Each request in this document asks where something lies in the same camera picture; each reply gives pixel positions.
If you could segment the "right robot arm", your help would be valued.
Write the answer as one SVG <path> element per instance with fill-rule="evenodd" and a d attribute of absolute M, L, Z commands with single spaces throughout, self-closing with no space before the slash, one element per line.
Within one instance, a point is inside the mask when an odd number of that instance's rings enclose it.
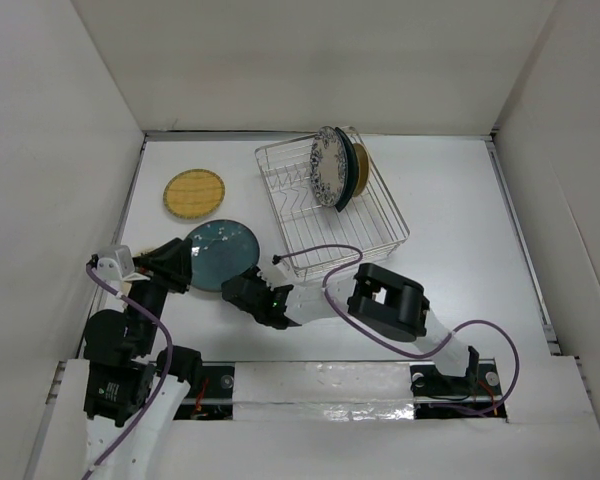
<path fill-rule="evenodd" d="M 363 263 L 355 275 L 329 286 L 275 286 L 253 266 L 222 283 L 224 301 L 278 330 L 345 314 L 381 341 L 413 345 L 405 357 L 431 360 L 430 373 L 416 375 L 414 389 L 425 396 L 464 397 L 479 381 L 479 354 L 458 340 L 431 309 L 418 282 L 379 265 Z"/>

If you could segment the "teal square plate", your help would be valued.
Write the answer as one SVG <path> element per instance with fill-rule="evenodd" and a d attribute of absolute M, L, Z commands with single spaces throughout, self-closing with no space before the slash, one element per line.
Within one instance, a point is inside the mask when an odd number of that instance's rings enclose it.
<path fill-rule="evenodd" d="M 343 193 L 341 194 L 340 199 L 338 200 L 338 202 L 335 205 L 336 211 L 341 212 L 346 208 L 347 204 L 353 197 L 354 191 L 356 189 L 356 186 L 357 186 L 357 183 L 359 180 L 360 168 L 359 168 L 359 161 L 357 158 L 357 154 L 355 152 L 355 148 L 353 146 L 353 143 L 349 139 L 349 137 L 339 127 L 336 127 L 335 131 L 338 133 L 341 140 L 343 141 L 344 151 L 345 151 L 345 156 L 346 156 L 345 186 L 344 186 L 344 190 L 343 190 Z"/>

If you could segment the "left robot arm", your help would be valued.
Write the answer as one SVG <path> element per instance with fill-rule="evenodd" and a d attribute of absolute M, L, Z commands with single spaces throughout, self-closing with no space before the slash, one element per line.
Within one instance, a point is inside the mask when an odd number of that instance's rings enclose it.
<path fill-rule="evenodd" d="M 176 346 L 161 320 L 168 295 L 189 289 L 191 253 L 191 240 L 175 238 L 139 256 L 111 245 L 86 264 L 125 305 L 97 311 L 84 329 L 86 479 L 154 478 L 176 411 L 202 387 L 200 353 Z"/>

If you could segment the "blue floral white plate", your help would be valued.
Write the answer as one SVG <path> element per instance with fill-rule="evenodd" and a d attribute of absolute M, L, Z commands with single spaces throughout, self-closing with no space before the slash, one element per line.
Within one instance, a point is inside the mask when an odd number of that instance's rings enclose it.
<path fill-rule="evenodd" d="M 347 181 L 348 162 L 341 135 L 331 126 L 321 127 L 315 134 L 309 159 L 309 181 L 316 200 L 334 207 L 340 200 Z"/>

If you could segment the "yellow black patterned plate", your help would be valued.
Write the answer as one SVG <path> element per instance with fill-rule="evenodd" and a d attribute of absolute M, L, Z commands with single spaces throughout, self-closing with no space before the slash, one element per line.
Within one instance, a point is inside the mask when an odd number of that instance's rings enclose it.
<path fill-rule="evenodd" d="M 359 166 L 359 176 L 358 181 L 353 193 L 354 197 L 357 197 L 362 194 L 364 189 L 366 188 L 368 179 L 369 179 L 369 171 L 370 171 L 370 157 L 366 147 L 360 143 L 353 144 L 354 151 L 356 154 L 356 158 Z"/>

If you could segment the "dark blue round plate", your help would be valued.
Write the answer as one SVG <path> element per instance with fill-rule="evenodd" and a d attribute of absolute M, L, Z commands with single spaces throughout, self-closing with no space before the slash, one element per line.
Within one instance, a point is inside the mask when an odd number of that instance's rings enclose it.
<path fill-rule="evenodd" d="M 193 288 L 220 292 L 223 282 L 257 265 L 259 242 L 246 225 L 229 219 L 211 220 L 193 229 L 190 284 Z"/>

